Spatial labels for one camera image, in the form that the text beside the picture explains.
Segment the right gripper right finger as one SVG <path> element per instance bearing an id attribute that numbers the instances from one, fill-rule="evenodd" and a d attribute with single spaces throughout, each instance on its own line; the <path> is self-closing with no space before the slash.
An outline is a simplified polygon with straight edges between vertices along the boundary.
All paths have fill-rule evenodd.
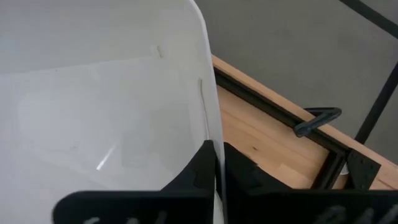
<path id="1" fill-rule="evenodd" d="M 398 191 L 292 189 L 224 144 L 229 224 L 398 224 Z"/>

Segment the black aluminium table frame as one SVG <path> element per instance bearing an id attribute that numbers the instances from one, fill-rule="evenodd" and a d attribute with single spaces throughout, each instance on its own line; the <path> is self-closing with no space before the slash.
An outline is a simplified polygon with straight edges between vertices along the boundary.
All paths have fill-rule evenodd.
<path id="1" fill-rule="evenodd" d="M 219 86 L 284 123 L 286 126 L 292 128 L 292 130 L 296 125 L 304 122 L 302 118 L 299 118 L 257 91 L 252 90 L 231 75 L 221 71 L 221 69 L 214 68 L 214 72 L 216 83 Z M 321 131 L 320 128 L 313 130 L 304 137 L 309 138 L 329 151 L 325 162 L 313 181 L 312 189 L 331 189 L 344 166 L 348 168 L 348 179 L 343 186 L 344 189 L 370 189 L 381 168 L 379 163 L 339 142 Z"/>

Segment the white plastic basket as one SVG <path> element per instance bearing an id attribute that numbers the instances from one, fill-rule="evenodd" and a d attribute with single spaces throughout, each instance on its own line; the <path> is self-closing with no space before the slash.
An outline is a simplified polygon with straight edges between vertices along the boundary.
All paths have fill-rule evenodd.
<path id="1" fill-rule="evenodd" d="M 195 0 L 0 0 L 0 224 L 52 224 L 87 191 L 159 193 L 220 104 Z"/>

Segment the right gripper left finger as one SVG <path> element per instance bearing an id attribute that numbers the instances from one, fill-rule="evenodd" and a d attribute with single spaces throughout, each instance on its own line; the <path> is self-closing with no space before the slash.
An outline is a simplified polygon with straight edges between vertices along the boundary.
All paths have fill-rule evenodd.
<path id="1" fill-rule="evenodd" d="M 53 224 L 213 224 L 216 153 L 206 140 L 161 190 L 79 191 L 52 210 Z"/>

